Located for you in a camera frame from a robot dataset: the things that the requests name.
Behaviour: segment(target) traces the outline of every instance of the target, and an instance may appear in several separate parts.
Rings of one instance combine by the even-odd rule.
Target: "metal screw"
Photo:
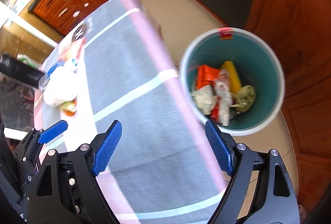
[[[81,151],[87,151],[89,149],[89,147],[90,146],[88,144],[83,144],[80,146],[80,149],[81,149]]]
[[[51,149],[51,150],[48,151],[47,154],[48,154],[49,156],[53,156],[53,155],[55,154],[55,152],[56,152],[55,149]]]
[[[276,149],[272,149],[271,151],[270,151],[270,153],[271,153],[271,155],[273,155],[273,156],[278,156],[278,151],[276,150]]]
[[[246,149],[246,145],[243,144],[243,143],[239,143],[239,144],[237,144],[237,148],[238,148],[239,150],[245,150],[245,149]]]
[[[73,186],[75,184],[75,179],[74,178],[70,178],[69,179],[69,185]]]

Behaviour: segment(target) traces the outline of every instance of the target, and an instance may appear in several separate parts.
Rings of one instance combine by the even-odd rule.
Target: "plastic bag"
[[[191,93],[197,107],[204,115],[210,115],[216,105],[216,96],[213,94],[212,86],[206,85]]]
[[[228,126],[230,122],[230,106],[232,105],[232,96],[230,93],[230,74],[228,70],[222,69],[218,77],[214,80],[214,90],[220,97],[218,104],[218,122],[222,126]]]
[[[38,88],[39,88],[39,90],[41,90],[41,92],[44,92],[44,90],[46,89],[49,79],[51,77],[51,74],[54,72],[54,70],[56,68],[58,68],[59,66],[64,66],[64,63],[65,62],[62,60],[57,61],[51,68],[49,68],[49,70],[46,72],[46,74],[44,74],[42,76],[42,78],[38,82]]]
[[[232,96],[235,99],[235,104],[232,105],[232,107],[234,107],[239,113],[245,113],[253,105],[256,98],[256,92],[252,86],[247,85],[242,87],[237,94],[232,94]]]

